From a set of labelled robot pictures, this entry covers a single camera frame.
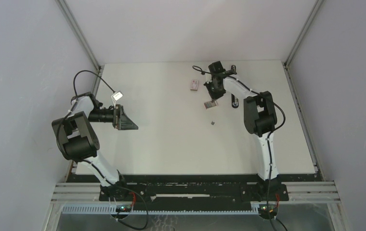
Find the staple box red white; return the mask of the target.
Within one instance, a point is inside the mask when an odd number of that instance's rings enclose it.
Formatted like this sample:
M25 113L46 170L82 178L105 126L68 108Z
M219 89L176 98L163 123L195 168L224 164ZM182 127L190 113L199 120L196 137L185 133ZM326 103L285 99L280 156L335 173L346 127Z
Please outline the staple box red white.
M191 81L190 91L198 91L198 85L199 85L199 81L196 79L193 79Z

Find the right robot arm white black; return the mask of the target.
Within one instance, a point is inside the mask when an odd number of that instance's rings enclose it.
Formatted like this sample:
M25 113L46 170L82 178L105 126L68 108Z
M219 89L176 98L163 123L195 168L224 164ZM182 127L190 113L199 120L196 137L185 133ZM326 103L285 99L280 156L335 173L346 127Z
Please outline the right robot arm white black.
M263 200L270 200L276 194L276 187L268 181L278 176L274 156L274 132L285 124L284 111L273 101L269 91L258 92L248 87L236 77L235 70L226 70L220 61L213 62L206 70L199 72L206 76L204 86L212 101L226 93L243 101L244 126L256 142L258 176L265 181L257 187L257 194Z

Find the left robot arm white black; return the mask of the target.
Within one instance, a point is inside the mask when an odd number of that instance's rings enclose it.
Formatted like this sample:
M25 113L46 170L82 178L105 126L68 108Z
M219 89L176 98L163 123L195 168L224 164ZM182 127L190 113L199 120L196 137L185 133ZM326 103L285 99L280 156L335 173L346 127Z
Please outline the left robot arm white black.
M121 183L121 173L111 167L100 152L100 142L92 123L110 123L117 130L138 130L126 115L124 107L114 104L104 108L95 95L86 92L71 99L67 114L52 122L59 151L66 160L85 165L99 180L101 186L111 187L117 200L129 196L129 187Z

